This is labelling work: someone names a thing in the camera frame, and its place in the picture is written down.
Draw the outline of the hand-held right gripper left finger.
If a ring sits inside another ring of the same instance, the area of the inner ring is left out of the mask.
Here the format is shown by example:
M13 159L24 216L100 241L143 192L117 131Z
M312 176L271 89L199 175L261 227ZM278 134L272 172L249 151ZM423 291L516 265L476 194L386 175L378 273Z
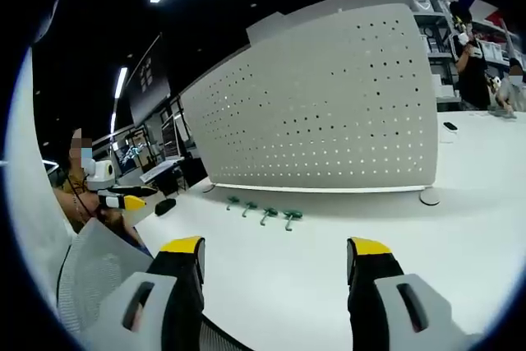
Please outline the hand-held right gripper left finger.
M89 350L198 350L205 239L162 246L146 272L111 292L88 329Z

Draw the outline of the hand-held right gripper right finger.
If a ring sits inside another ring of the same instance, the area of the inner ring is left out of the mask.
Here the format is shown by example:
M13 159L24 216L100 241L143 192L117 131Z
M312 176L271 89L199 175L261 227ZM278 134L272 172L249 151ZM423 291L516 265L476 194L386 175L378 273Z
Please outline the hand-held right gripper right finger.
M450 303L392 251L347 240L348 312L354 350L468 350L473 337L453 321Z

